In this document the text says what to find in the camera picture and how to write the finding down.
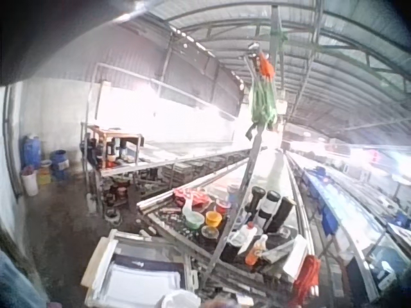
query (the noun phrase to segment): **red rag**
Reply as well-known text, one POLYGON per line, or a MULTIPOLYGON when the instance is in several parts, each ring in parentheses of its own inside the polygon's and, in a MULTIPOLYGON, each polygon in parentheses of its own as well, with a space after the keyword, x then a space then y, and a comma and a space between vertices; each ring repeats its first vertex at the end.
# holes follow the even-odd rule
POLYGON ((310 287, 319 284, 321 261, 313 255, 307 255, 302 264, 300 274, 293 285, 292 305, 302 305, 310 287))

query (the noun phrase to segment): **green bowl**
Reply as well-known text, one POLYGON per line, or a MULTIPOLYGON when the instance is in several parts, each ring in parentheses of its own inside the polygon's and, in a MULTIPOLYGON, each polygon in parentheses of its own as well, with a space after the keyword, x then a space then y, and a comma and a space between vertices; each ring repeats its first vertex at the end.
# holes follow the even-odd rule
POLYGON ((190 212, 186 215, 186 225, 192 230, 197 230, 204 223, 204 216, 197 212, 190 212))

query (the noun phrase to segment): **concrete floor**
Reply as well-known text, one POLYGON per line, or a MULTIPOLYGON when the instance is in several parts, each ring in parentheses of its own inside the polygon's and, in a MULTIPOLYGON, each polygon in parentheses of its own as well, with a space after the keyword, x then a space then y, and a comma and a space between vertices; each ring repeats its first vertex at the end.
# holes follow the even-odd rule
MULTIPOLYGON (((80 281, 100 237, 107 236, 111 226, 88 214, 83 180, 42 186, 26 204, 28 242, 50 300, 64 308, 85 307, 86 290, 80 281)), ((127 212, 118 229, 138 232, 135 214, 127 212)))

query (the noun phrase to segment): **metal roof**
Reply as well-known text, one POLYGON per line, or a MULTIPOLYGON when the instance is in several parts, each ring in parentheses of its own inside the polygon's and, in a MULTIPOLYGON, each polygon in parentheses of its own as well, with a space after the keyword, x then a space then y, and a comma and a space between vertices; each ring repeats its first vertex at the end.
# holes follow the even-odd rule
POLYGON ((255 41, 268 52, 273 7, 286 35, 276 82, 288 120, 355 143, 411 145, 411 35, 387 2, 174 0, 152 14, 250 83, 239 56, 255 41))

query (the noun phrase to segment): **green cloth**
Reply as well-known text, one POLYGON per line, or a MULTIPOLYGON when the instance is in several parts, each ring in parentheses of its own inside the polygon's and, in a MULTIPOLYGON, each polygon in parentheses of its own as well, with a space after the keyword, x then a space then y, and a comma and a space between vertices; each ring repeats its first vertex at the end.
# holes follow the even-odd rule
POLYGON ((256 80, 250 91, 251 121, 256 124, 265 124, 268 129, 277 122, 277 109, 275 107, 275 87, 266 79, 256 80))

